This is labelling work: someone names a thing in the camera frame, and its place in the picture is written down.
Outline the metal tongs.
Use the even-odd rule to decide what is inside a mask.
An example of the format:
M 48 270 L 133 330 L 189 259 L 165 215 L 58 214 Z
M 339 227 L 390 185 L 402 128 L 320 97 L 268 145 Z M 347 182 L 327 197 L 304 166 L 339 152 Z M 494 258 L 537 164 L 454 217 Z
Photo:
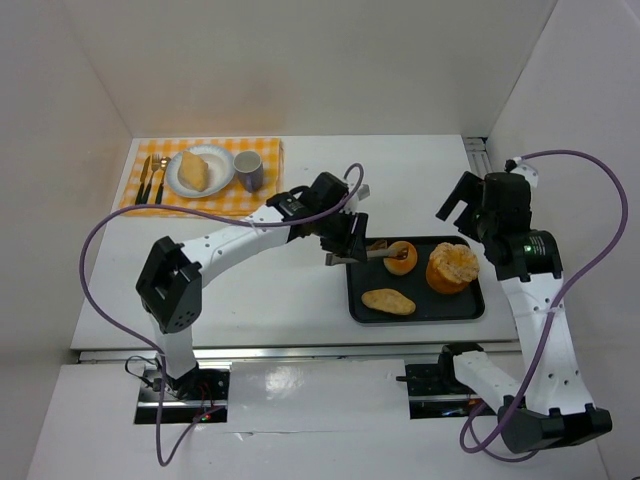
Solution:
M 407 247 L 391 247 L 386 242 L 375 243 L 371 248 L 367 248 L 366 258 L 358 260 L 351 257 L 339 257 L 333 253 L 327 253 L 325 256 L 326 266 L 336 266 L 343 264 L 365 263 L 374 259 L 392 258 L 403 260 L 408 256 Z

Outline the triangular bread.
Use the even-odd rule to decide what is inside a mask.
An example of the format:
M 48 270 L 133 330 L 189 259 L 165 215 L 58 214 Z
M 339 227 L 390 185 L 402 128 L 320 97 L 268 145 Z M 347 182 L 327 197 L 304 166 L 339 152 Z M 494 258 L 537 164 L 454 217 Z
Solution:
M 190 151 L 182 153 L 178 175 L 184 184 L 192 190 L 202 192 L 208 188 L 208 164 L 200 156 Z

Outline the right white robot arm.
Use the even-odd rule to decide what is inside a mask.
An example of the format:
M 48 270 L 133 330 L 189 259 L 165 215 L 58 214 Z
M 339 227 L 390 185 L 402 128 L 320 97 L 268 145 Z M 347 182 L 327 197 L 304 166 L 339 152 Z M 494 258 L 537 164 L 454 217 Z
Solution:
M 568 282 L 557 242 L 531 228 L 531 185 L 516 173 L 462 175 L 436 216 L 455 221 L 479 242 L 507 296 L 526 373 L 517 381 L 476 344 L 444 347 L 455 382 L 470 388 L 498 417 L 491 439 L 514 454 L 577 446 L 611 431 L 608 410 L 595 406 L 577 363 L 563 297 Z

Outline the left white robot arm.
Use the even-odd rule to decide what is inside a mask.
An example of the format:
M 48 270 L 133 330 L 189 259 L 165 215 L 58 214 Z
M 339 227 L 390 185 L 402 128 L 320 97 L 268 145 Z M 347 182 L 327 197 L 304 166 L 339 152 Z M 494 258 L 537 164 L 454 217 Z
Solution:
M 253 256 L 310 235 L 328 253 L 366 261 L 368 216 L 357 206 L 369 194 L 362 182 L 350 184 L 323 172 L 309 186 L 272 196 L 238 224 L 185 243 L 168 236 L 154 243 L 136 291 L 155 321 L 158 362 L 174 394 L 183 398 L 202 380 L 192 325 L 202 312 L 203 289 Z

